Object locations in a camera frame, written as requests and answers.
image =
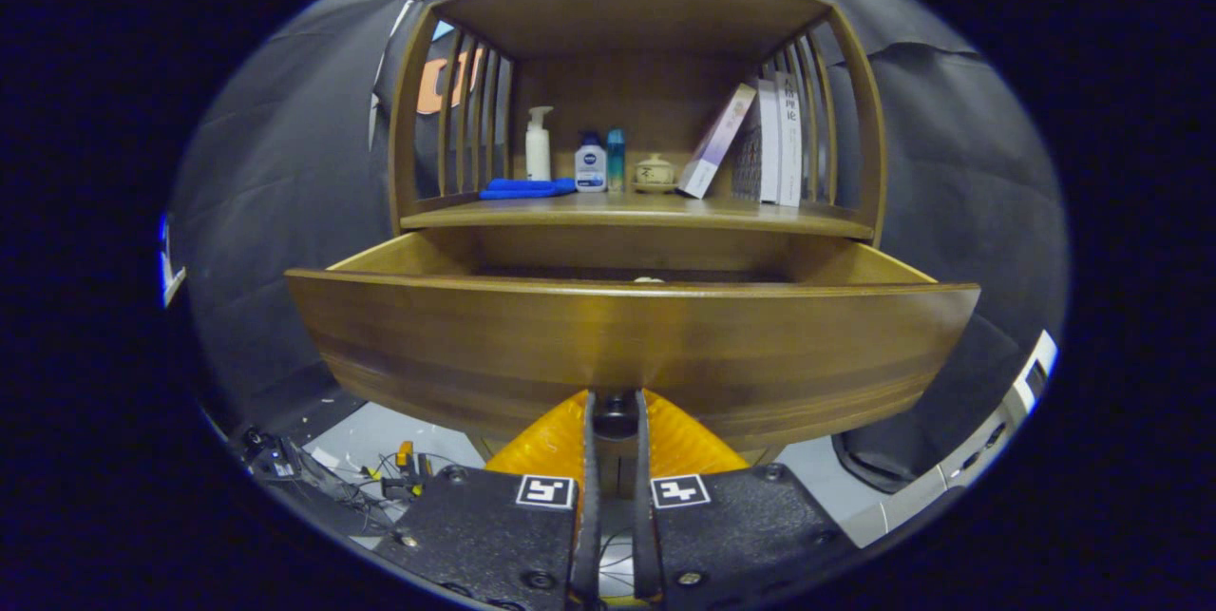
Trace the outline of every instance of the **wooden drawer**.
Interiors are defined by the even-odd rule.
[[[338,381],[411,416],[506,441],[643,386],[742,452],[907,409],[979,296],[846,239],[630,226],[423,229],[287,281]]]

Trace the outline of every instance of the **screw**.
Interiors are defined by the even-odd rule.
[[[535,589],[553,589],[553,587],[557,585],[557,581],[553,579],[553,576],[550,576],[545,571],[524,573],[524,583]]]
[[[985,447],[985,448],[990,448],[990,447],[992,447],[992,445],[993,445],[993,444],[996,443],[996,441],[998,441],[998,439],[1001,438],[1001,435],[1002,435],[1002,433],[1004,433],[1004,424],[1001,424],[1000,426],[997,426],[997,427],[996,427],[996,428],[995,428],[995,430],[992,431],[992,433],[991,433],[991,436],[989,437],[987,442],[986,442],[986,443],[984,443],[984,447]]]

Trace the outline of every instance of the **wooden shelf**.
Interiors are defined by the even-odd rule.
[[[491,200],[401,218],[401,229],[438,226],[613,225],[683,226],[783,231],[869,240],[873,230],[850,209],[804,203],[778,207],[733,198],[692,200],[644,194],[570,194],[561,197]]]
[[[444,0],[434,10],[512,60],[679,52],[761,62],[831,6],[821,0]]]

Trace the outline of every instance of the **floor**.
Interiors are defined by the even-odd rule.
[[[417,453],[441,459],[443,461],[434,463],[435,469],[443,467],[444,461],[472,467],[485,466],[480,455],[473,449],[473,443],[469,443],[463,433],[412,419],[375,403],[362,405],[338,425],[310,441],[304,449],[339,476],[356,480],[360,469],[377,467],[385,456],[395,453],[404,441],[412,441]],[[788,445],[777,456],[777,461],[789,466],[838,522],[857,515],[886,497],[849,475],[837,460],[832,439],[827,437]],[[365,486],[362,489],[370,495],[381,497],[378,484]],[[632,564],[629,560],[631,540],[627,532],[627,506],[629,503],[625,501],[608,501],[603,505],[601,540],[603,554],[599,579],[603,596],[631,594]],[[392,505],[387,510],[394,518],[401,515],[401,511],[394,510]],[[353,539],[368,549],[376,546],[378,542],[377,538]]]

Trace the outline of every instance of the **white book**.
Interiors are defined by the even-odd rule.
[[[700,144],[693,152],[693,158],[685,166],[677,184],[679,190],[696,198],[703,198],[709,190],[709,183],[717,173],[717,166],[722,163],[734,134],[743,124],[743,117],[751,107],[756,90],[747,84],[739,84],[734,95],[719,113],[714,127],[705,133]]]
[[[781,181],[777,84],[772,79],[751,79],[748,84],[756,89],[756,99],[731,148],[731,192],[743,200],[776,203]]]
[[[777,202],[781,184],[781,122],[777,113],[777,83],[756,82],[760,103],[760,202]]]
[[[781,122],[781,181],[777,204],[803,203],[803,108],[798,82],[789,72],[777,72],[778,119]]]

